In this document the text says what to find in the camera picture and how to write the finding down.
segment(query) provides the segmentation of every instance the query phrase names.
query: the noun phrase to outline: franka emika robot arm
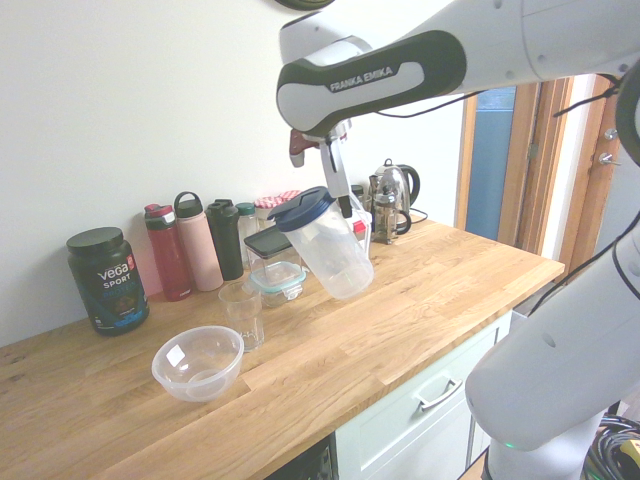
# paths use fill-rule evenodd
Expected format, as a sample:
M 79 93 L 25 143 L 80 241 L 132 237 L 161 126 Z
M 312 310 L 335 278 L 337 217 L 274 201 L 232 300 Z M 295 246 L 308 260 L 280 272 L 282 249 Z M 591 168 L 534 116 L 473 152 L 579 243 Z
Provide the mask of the franka emika robot arm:
M 616 126 L 640 165 L 639 26 L 638 0 L 458 0 L 378 48 L 327 12 L 316 13 L 280 32 L 278 108 L 319 145 L 329 190 L 342 197 L 349 193 L 341 145 L 350 117 L 446 94 L 606 73 L 623 76 Z M 301 151 L 292 144 L 296 166 Z M 578 480 L 603 411 L 640 384 L 639 345 L 637 227 L 467 379 L 467 403 L 492 438 L 484 475 Z

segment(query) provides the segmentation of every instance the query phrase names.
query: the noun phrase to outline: electrical cord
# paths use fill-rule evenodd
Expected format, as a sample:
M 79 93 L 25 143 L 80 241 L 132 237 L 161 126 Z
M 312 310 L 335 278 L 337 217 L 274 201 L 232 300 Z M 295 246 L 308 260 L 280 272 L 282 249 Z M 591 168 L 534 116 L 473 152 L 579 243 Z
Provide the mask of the electrical cord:
M 540 297 L 540 300 L 538 300 L 536 302 L 536 304 L 533 306 L 533 308 L 531 309 L 531 312 L 529 313 L 529 316 L 531 316 L 533 314 L 533 312 L 535 312 L 538 308 L 540 308 L 544 302 L 547 301 L 547 299 L 549 297 L 551 297 L 553 294 L 557 293 L 558 290 L 560 290 L 561 288 L 563 288 L 565 286 L 565 284 L 571 280 L 573 277 L 575 277 L 578 273 L 580 273 L 582 270 L 584 270 L 585 268 L 587 268 L 589 265 L 591 265 L 593 262 L 595 262 L 596 260 L 598 260 L 600 257 L 602 257 L 605 253 L 607 253 L 609 250 L 611 250 L 615 245 L 617 245 L 618 241 L 620 239 L 622 239 L 625 235 L 627 235 L 631 230 L 633 230 L 636 225 L 638 225 L 638 222 L 640 222 L 640 212 L 638 212 L 638 214 L 635 216 L 635 218 L 631 221 L 631 223 L 629 224 L 629 226 L 624 230 L 624 232 L 622 232 L 620 235 L 618 235 L 618 237 L 611 242 L 609 245 L 607 245 L 600 253 L 598 253 L 597 255 L 594 255 L 593 257 L 591 257 L 589 260 L 587 260 L 586 262 L 584 262 L 583 264 L 579 265 L 578 267 L 574 268 L 571 273 L 569 275 L 567 275 L 560 283 L 557 283 L 556 285 L 553 286 L 553 288 L 551 288 L 551 290 L 549 290 L 548 292 L 546 292 L 544 295 L 542 295 L 542 297 Z
M 640 440 L 640 424 L 617 415 L 605 415 L 583 467 L 585 480 L 636 480 L 640 467 L 620 447 Z
M 429 218 L 429 214 L 427 212 L 423 212 L 422 210 L 418 210 L 417 208 L 413 208 L 413 207 L 411 207 L 409 210 L 412 212 L 418 212 L 419 214 L 424 215 L 424 217 L 421 218 L 420 220 L 416 220 L 415 222 L 412 221 L 411 222 L 412 225 L 415 225 L 416 223 L 424 222 L 427 218 Z
M 617 78 L 614 77 L 613 75 L 608 75 L 606 73 L 598 73 L 598 76 L 602 77 L 602 78 L 606 78 L 607 80 L 609 80 L 613 85 L 609 88 L 607 88 L 604 92 L 602 92 L 600 95 L 596 95 L 594 97 L 591 98 L 586 98 L 580 102 L 576 102 L 573 105 L 571 105 L 568 108 L 565 108 L 564 110 L 560 110 L 559 112 L 556 112 L 553 114 L 553 118 L 558 118 L 561 115 L 564 115 L 565 113 L 569 113 L 571 110 L 573 110 L 574 108 L 578 108 L 581 105 L 586 105 L 587 103 L 591 103 L 591 102 L 595 102 L 596 100 L 600 100 L 602 98 L 609 98 L 612 97 L 614 95 L 617 95 L 618 93 L 620 93 L 620 87 L 622 86 L 622 80 L 623 78 Z
M 393 113 L 382 113 L 382 112 L 374 112 L 377 113 L 378 115 L 382 115 L 383 117 L 389 117 L 389 118 L 413 118 L 413 117 L 417 117 L 419 115 L 424 115 L 425 113 L 431 113 L 431 112 L 435 112 L 436 110 L 439 110 L 441 108 L 444 107 L 448 107 L 449 105 L 452 105 L 454 103 L 457 102 L 461 102 L 462 100 L 466 100 L 467 98 L 471 98 L 471 97 L 475 97 L 476 95 L 480 95 L 482 92 L 485 92 L 486 90 L 480 90 L 479 92 L 473 92 L 473 93 L 468 93 L 466 95 L 463 95 L 462 97 L 459 98 L 455 98 L 449 102 L 445 102 L 442 103 L 440 105 L 438 105 L 437 107 L 433 107 L 430 108 L 428 110 L 423 110 L 422 112 L 416 112 L 416 113 L 411 113 L 409 115 L 394 115 Z

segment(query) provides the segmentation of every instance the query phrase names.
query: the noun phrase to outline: wooden door frame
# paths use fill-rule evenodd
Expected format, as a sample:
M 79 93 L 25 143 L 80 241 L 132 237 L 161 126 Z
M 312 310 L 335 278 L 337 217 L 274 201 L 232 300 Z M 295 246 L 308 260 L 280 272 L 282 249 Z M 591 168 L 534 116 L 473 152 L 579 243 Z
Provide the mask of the wooden door frame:
M 544 82 L 540 90 L 538 118 L 533 135 L 533 145 L 537 146 L 537 152 L 529 158 L 529 174 L 515 245 L 536 255 L 542 253 L 567 122 L 566 115 L 558 118 L 553 115 L 569 106 L 572 88 L 573 78 L 563 78 Z
M 540 254 L 546 232 L 565 116 L 573 79 L 522 85 L 516 89 L 498 241 Z M 477 98 L 465 100 L 458 170 L 455 226 L 465 229 Z M 530 145 L 537 145 L 531 155 Z
M 471 160 L 473 141 L 476 133 L 476 110 L 478 96 L 464 101 L 462 112 L 462 136 L 460 138 L 460 159 L 458 161 L 458 195 L 454 226 L 460 230 L 467 227 L 467 210 L 469 208 L 469 190 L 471 188 Z
M 599 95 L 610 87 L 610 82 L 596 77 L 593 95 Z M 617 156 L 620 141 L 606 140 L 604 133 L 615 128 L 616 97 L 606 102 L 593 102 L 585 126 L 584 140 L 576 170 L 576 179 L 571 194 L 571 203 L 565 226 L 560 262 L 565 273 L 556 280 L 563 279 L 569 272 L 593 256 L 604 209 L 609 196 L 615 165 L 602 165 L 599 157 L 607 152 Z
M 500 211 L 498 241 L 514 246 L 518 236 L 518 226 L 522 215 L 527 173 L 529 171 L 530 146 L 536 125 L 540 93 L 539 83 L 520 85 L 516 89 L 513 107 L 513 125 L 509 140 L 507 172 L 504 179 L 504 193 Z

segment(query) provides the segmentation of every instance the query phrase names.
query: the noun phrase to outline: cabinet drawer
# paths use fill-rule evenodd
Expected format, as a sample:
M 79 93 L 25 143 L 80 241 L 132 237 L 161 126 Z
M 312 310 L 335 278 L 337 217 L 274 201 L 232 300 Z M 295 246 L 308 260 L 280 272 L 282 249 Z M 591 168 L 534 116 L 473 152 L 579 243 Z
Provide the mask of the cabinet drawer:
M 464 381 L 509 320 L 510 314 L 501 317 L 336 430 L 341 480 L 367 478 L 447 415 L 456 399 L 464 401 Z M 466 451 L 468 425 L 460 442 Z
M 367 480 L 456 480 L 464 473 L 471 413 L 464 392 L 451 399 L 453 408 L 403 446 Z

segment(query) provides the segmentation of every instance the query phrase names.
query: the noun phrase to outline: red water bottle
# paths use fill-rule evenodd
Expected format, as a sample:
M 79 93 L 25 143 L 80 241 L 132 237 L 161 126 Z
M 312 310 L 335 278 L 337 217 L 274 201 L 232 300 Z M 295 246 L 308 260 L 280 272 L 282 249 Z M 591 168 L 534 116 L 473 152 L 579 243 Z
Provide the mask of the red water bottle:
M 170 302 L 187 298 L 191 294 L 191 276 L 178 236 L 176 214 L 171 205 L 155 203 L 144 207 L 144 211 L 164 295 Z

